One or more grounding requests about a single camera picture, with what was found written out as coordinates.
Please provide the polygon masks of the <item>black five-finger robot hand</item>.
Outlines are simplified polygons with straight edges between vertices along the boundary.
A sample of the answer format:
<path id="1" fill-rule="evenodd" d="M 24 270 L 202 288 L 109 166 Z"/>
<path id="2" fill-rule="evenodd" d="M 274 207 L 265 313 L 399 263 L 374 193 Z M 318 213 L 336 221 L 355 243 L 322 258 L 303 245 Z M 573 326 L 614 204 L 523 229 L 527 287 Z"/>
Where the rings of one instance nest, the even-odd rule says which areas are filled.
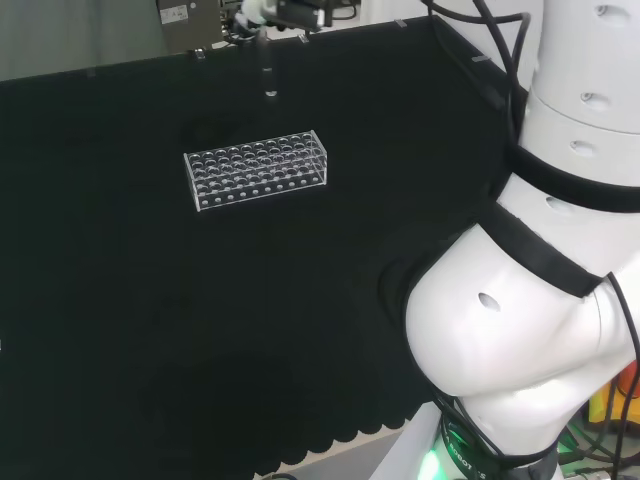
<path id="1" fill-rule="evenodd" d="M 245 0 L 234 24 L 250 34 L 262 27 L 317 33 L 334 23 L 334 2 L 316 0 Z"/>

